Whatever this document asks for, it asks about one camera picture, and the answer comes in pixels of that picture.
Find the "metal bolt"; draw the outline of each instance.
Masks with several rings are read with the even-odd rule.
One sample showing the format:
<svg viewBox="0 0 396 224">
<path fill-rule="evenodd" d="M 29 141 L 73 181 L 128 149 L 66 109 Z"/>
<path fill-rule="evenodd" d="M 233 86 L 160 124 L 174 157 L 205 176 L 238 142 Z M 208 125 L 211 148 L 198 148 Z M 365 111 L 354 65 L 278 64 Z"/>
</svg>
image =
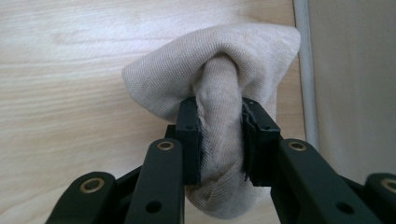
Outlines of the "metal bolt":
<svg viewBox="0 0 396 224">
<path fill-rule="evenodd" d="M 94 193 L 101 189 L 104 184 L 104 179 L 100 177 L 94 177 L 84 181 L 84 183 L 79 186 L 79 190 L 81 190 L 83 193 Z"/>
<path fill-rule="evenodd" d="M 172 142 L 161 142 L 157 144 L 157 148 L 160 150 L 169 150 L 175 146 Z"/>
<path fill-rule="evenodd" d="M 381 180 L 381 185 L 385 189 L 388 189 L 390 192 L 396 193 L 396 180 L 395 179 L 384 178 Z"/>
<path fill-rule="evenodd" d="M 299 142 L 289 142 L 289 147 L 291 149 L 297 150 L 297 151 L 304 151 L 306 150 L 306 146 L 299 143 Z"/>
</svg>

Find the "wood grain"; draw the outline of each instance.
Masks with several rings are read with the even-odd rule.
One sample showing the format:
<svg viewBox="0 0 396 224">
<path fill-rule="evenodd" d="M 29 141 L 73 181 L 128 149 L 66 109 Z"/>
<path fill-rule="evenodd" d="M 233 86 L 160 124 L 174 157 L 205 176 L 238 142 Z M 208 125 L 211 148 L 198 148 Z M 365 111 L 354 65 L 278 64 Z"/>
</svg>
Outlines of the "wood grain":
<svg viewBox="0 0 396 224">
<path fill-rule="evenodd" d="M 167 123 L 134 103 L 120 70 L 188 32 L 231 22 L 294 25 L 291 0 L 2 1 L 0 223 L 43 223 L 91 171 L 139 166 Z M 298 60 L 278 90 L 277 122 L 304 139 Z M 276 223 L 269 199 L 223 223 Z M 187 223 L 219 223 L 189 203 Z"/>
</svg>

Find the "beige cloth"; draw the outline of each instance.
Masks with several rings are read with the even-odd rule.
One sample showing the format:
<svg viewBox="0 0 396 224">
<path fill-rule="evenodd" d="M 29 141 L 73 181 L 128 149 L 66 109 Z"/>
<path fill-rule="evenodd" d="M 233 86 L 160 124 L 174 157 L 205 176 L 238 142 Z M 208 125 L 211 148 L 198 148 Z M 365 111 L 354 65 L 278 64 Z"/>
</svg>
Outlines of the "beige cloth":
<svg viewBox="0 0 396 224">
<path fill-rule="evenodd" d="M 242 96 L 274 118 L 276 86 L 300 47 L 293 27 L 230 24 L 196 31 L 126 66 L 132 98 L 154 115 L 175 122 L 179 103 L 196 95 L 203 124 L 201 186 L 188 199 L 213 217 L 238 217 L 264 192 L 244 181 Z"/>
</svg>

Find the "wooden surface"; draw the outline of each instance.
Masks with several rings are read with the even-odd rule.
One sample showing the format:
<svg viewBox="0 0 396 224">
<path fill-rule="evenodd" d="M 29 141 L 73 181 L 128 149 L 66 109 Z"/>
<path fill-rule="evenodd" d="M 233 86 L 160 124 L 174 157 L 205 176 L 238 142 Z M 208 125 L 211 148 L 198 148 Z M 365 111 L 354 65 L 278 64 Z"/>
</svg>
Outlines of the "wooden surface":
<svg viewBox="0 0 396 224">
<path fill-rule="evenodd" d="M 139 166 L 167 123 L 129 98 L 122 67 L 190 31 L 241 21 L 294 25 L 292 2 L 2 1 L 0 223 L 43 223 L 77 177 Z M 283 135 L 304 139 L 297 60 L 277 111 Z M 186 223 L 278 222 L 269 199 L 228 221 L 186 206 Z"/>
</svg>

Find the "cloth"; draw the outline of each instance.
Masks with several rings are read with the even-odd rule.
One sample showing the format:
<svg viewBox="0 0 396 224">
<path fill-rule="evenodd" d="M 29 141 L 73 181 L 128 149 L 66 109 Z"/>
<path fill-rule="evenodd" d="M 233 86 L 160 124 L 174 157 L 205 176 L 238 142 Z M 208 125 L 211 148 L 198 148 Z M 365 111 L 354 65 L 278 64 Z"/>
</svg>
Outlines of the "cloth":
<svg viewBox="0 0 396 224">
<path fill-rule="evenodd" d="M 184 35 L 122 70 L 132 98 L 175 122 L 179 103 L 193 95 L 203 128 L 200 186 L 186 196 L 212 217 L 246 213 L 264 194 L 245 181 L 242 96 L 275 118 L 276 86 L 300 47 L 294 27 L 230 24 Z"/>
</svg>

